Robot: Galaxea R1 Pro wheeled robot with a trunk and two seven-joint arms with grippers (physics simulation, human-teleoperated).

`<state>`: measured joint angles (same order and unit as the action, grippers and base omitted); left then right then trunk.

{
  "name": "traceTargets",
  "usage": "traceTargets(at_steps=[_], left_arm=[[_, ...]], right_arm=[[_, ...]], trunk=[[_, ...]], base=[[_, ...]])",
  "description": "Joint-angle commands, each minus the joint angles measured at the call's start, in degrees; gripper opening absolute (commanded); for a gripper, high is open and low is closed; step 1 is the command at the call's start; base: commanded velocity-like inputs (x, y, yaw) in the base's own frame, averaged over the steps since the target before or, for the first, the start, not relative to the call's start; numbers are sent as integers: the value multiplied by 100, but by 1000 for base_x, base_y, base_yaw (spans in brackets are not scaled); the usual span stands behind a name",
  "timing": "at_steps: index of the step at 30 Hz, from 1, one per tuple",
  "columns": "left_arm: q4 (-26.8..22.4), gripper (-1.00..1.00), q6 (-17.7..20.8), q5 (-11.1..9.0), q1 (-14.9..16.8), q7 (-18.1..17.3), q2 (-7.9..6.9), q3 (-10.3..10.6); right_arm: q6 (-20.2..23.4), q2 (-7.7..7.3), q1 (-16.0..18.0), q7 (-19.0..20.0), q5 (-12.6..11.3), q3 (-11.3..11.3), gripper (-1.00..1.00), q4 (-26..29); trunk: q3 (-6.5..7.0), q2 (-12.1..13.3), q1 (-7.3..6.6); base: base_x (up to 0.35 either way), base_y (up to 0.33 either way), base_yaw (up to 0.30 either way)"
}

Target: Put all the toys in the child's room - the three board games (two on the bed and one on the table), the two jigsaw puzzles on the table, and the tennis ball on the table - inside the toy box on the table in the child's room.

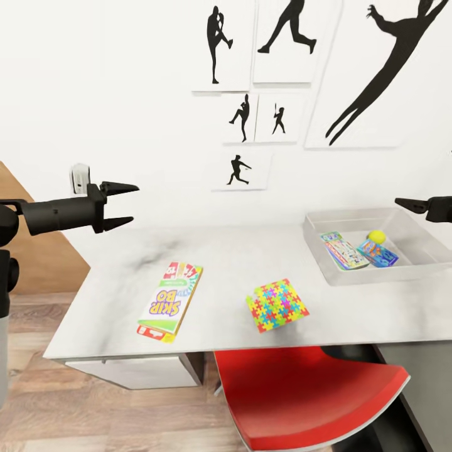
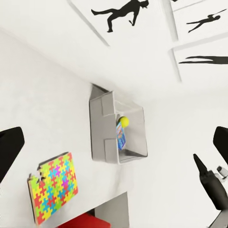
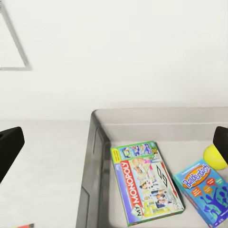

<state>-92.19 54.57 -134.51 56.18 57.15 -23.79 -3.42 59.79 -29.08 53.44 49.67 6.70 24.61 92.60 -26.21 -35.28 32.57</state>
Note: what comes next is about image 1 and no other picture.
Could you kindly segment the board game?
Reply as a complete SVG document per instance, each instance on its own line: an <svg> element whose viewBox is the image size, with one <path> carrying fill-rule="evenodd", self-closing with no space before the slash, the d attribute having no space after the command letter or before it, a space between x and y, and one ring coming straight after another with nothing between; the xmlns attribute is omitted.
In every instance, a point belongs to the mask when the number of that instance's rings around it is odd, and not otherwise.
<svg viewBox="0 0 452 452"><path fill-rule="evenodd" d="M202 266L173 260L139 317L137 334L171 344L180 330L202 272ZM152 335L151 330L162 336Z"/></svg>
<svg viewBox="0 0 452 452"><path fill-rule="evenodd" d="M399 256L370 239L367 239L355 250L359 251L370 263L378 268L391 267L399 259Z"/></svg>
<svg viewBox="0 0 452 452"><path fill-rule="evenodd" d="M370 262L339 232L320 235L320 238L341 270L356 270L370 265Z"/></svg>

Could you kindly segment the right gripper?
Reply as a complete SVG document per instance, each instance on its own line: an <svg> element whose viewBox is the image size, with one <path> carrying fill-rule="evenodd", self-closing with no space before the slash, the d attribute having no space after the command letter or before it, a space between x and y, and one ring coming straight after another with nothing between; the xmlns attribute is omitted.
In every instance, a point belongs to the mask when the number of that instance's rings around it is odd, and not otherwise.
<svg viewBox="0 0 452 452"><path fill-rule="evenodd" d="M428 212L425 218L428 222L452 223L452 195L437 196L436 198L430 198L428 201L397 198L395 203L417 214Z"/></svg>

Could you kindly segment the tennis ball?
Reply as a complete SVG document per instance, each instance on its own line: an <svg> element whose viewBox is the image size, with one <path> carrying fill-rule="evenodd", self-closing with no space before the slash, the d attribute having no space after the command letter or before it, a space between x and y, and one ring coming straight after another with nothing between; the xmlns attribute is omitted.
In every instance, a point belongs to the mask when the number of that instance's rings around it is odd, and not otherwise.
<svg viewBox="0 0 452 452"><path fill-rule="evenodd" d="M369 234L369 239L375 241L377 244L381 244L382 242L387 240L387 235L382 230L374 230Z"/></svg>

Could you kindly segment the jigsaw puzzle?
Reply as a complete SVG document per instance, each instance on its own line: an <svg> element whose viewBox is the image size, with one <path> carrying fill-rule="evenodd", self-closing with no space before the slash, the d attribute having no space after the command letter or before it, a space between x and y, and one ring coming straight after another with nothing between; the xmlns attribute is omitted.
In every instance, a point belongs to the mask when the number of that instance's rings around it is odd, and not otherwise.
<svg viewBox="0 0 452 452"><path fill-rule="evenodd" d="M254 293L259 301L247 295L246 302L260 334L309 316L287 279L259 286Z"/></svg>

